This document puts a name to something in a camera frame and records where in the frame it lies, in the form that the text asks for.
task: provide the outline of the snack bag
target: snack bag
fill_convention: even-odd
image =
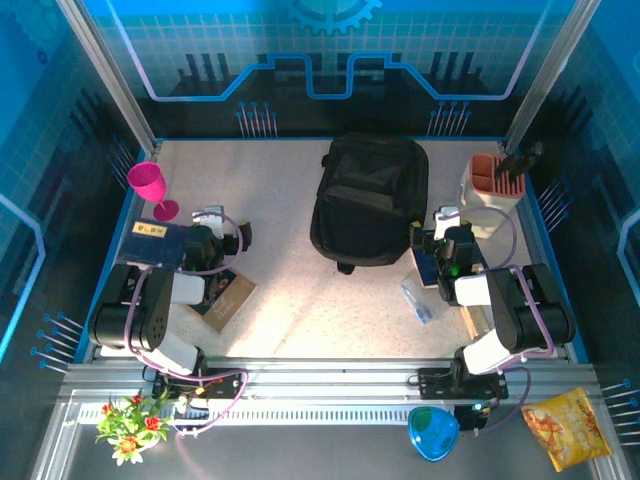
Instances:
[[[556,472],[601,455],[611,448],[600,433],[593,406],[582,388],[522,407],[522,415],[547,450]]]

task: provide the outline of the potato chip bag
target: potato chip bag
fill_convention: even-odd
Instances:
[[[522,407],[522,415],[547,450],[556,472],[601,455],[611,455],[593,406],[582,388]]]

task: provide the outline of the white table surface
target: white table surface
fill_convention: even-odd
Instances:
[[[394,265],[356,268],[350,276],[322,257],[309,240],[320,160],[330,140],[168,141],[158,158],[167,198],[180,204],[175,223],[222,204],[249,220],[253,244],[235,269],[258,290],[219,334],[187,307],[172,305],[169,329],[209,355],[236,357],[447,357],[469,343],[458,308],[429,290],[435,319],[422,325],[400,281],[414,271],[410,255]],[[453,204],[466,163],[476,152],[498,153],[495,142],[421,141],[430,161],[429,212]],[[151,217],[153,205],[143,216]],[[519,231],[515,263],[529,257]],[[480,240],[489,265],[508,252],[504,225]]]

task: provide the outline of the pink wine glass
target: pink wine glass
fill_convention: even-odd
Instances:
[[[142,162],[135,165],[127,174],[131,188],[148,202],[158,202],[153,209],[153,218],[160,222],[168,222],[180,211],[180,206],[173,200],[165,200],[167,182],[157,163]]]

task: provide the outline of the blue border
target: blue border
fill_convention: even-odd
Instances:
[[[36,246],[38,248],[38,257],[31,267],[31,272],[29,273],[29,277],[22,288],[22,293],[20,293],[20,298],[18,299],[18,303],[16,307],[13,309],[13,313],[11,314],[11,318],[7,325],[7,329],[2,335],[2,340],[0,341],[0,363],[4,359],[5,354],[7,353],[7,349],[9,348],[9,344],[11,343],[11,339],[13,338],[13,334],[16,332],[16,328],[18,328],[18,322],[20,322],[22,318],[22,312],[24,311],[24,307],[27,305],[27,301],[29,300],[29,295],[31,295],[31,290],[38,279],[38,275],[40,274],[40,269],[44,264],[44,259],[46,258],[46,250],[44,246],[44,237],[42,236],[42,229],[40,228],[40,223],[34,219],[31,215],[29,215],[25,210],[18,207],[15,203],[9,200],[8,197],[0,193],[0,205],[4,206],[13,213],[18,220],[24,223],[27,227],[31,229],[33,232],[33,236],[35,237]]]
[[[411,140],[434,140],[438,142],[502,142],[504,137],[411,137],[400,135],[401,138],[409,138]],[[223,138],[171,138],[171,137],[158,137],[158,142],[216,142],[216,141],[254,141],[254,140],[335,140],[338,137],[256,137],[256,138],[238,138],[238,137],[223,137]]]
[[[547,4],[540,15],[540,19],[538,20],[533,32],[531,33],[531,37],[527,42],[526,47],[524,48],[520,59],[518,60],[518,64],[516,65],[511,78],[509,79],[509,83],[504,93],[498,95],[457,95],[457,94],[441,94],[436,91],[435,88],[420,74],[420,72],[410,63],[407,62],[396,62],[393,60],[393,52],[374,52],[374,51],[364,51],[352,53],[347,60],[347,68],[346,68],[346,86],[344,93],[316,93],[314,91],[313,86],[313,67],[311,62],[311,57],[307,53],[303,52],[291,52],[291,53],[267,53],[267,62],[266,63],[254,63],[248,65],[238,77],[231,82],[231,84],[222,92],[220,95],[202,95],[202,96],[194,96],[194,95],[184,95],[184,96],[175,96],[175,97],[161,97],[156,94],[153,86],[151,85],[151,81],[147,76],[147,73],[142,66],[142,62],[140,61],[140,57],[133,47],[133,43],[131,42],[131,38],[127,34],[127,31],[120,21],[120,17],[118,16],[115,8],[111,4],[110,0],[106,0],[107,7],[111,13],[114,24],[120,33],[120,37],[125,44],[129,55],[131,56],[131,60],[138,71],[138,75],[140,76],[140,80],[144,84],[144,88],[147,91],[149,97],[152,100],[155,100],[159,103],[176,103],[176,102],[224,102],[227,100],[231,94],[233,94],[242,83],[255,71],[260,70],[276,70],[276,60],[280,59],[294,59],[294,60],[302,60],[304,62],[304,70],[305,70],[305,82],[307,95],[309,98],[314,100],[346,100],[351,97],[353,94],[353,85],[355,81],[355,62],[359,59],[382,59],[384,60],[385,69],[395,69],[395,70],[405,70],[409,75],[411,75],[416,82],[427,91],[435,100],[457,100],[457,101],[471,101],[471,100],[480,100],[480,101],[502,101],[511,95],[513,89],[516,86],[518,78],[524,69],[524,65],[527,63],[531,50],[533,49],[534,44],[536,43],[538,36],[540,35],[540,30],[544,25],[547,16],[549,15],[549,11],[554,3],[554,0],[548,0]]]
[[[140,163],[144,161],[144,158],[145,152],[143,149],[140,149],[137,162]],[[131,209],[131,204],[133,203],[133,197],[133,190],[129,188],[127,190],[127,195],[124,197],[124,202],[122,202],[122,209],[120,210],[118,222],[116,223],[116,227],[113,231],[113,236],[111,237],[111,245],[109,246],[107,256],[104,259],[104,265],[102,266],[102,271],[100,272],[100,277],[98,278],[98,284],[96,285],[96,290],[93,294],[93,300],[91,300],[89,313],[87,313],[87,318],[84,322],[84,328],[82,329],[82,335],[80,336],[80,340],[78,341],[78,348],[76,349],[73,363],[84,362],[84,356],[87,353],[87,348],[89,347],[89,318],[93,313],[93,309],[95,308],[96,303],[98,303],[98,299],[102,294],[102,289],[104,288],[105,283],[107,283],[107,279],[109,278],[109,274],[111,273],[111,268],[116,261],[116,255],[118,254],[118,245],[120,244],[120,238],[122,237],[124,227],[127,223],[127,217],[129,216],[129,210]]]
[[[553,252],[551,239],[549,238],[549,234],[547,233],[547,229],[542,218],[542,213],[540,212],[540,207],[538,206],[538,200],[536,199],[535,192],[533,190],[533,183],[531,182],[531,177],[529,177],[529,174],[526,175],[526,190],[527,194],[525,196],[525,199],[529,203],[529,207],[531,208],[531,212],[533,213],[533,221],[535,222],[538,232],[540,233],[540,241],[542,242],[542,248],[544,249],[545,256],[547,257],[547,264],[549,265],[551,274],[560,287],[560,291],[562,292],[567,305],[569,305],[569,308],[571,309],[571,313],[573,313],[573,308],[571,308],[571,302],[569,301],[569,295],[567,294],[567,289],[565,288],[564,281],[562,280],[560,267],[558,266],[556,255]],[[584,348],[582,334],[580,333],[580,328],[577,324],[576,336],[573,339],[573,342],[571,342],[571,345],[573,346],[573,350],[576,353],[578,363],[589,363],[589,356],[587,355],[587,350]]]
[[[623,222],[622,228],[620,229],[620,239],[618,240],[616,254],[618,255],[618,260],[620,260],[622,270],[627,277],[627,282],[629,282],[629,287],[631,288],[633,295],[636,297],[636,303],[640,305],[640,286],[638,285],[636,276],[633,274],[633,269],[629,264],[629,260],[627,260],[627,256],[624,253],[624,249],[627,246],[629,230],[631,230],[631,227],[638,223],[638,221],[640,221],[640,209],[634,210],[630,213]]]

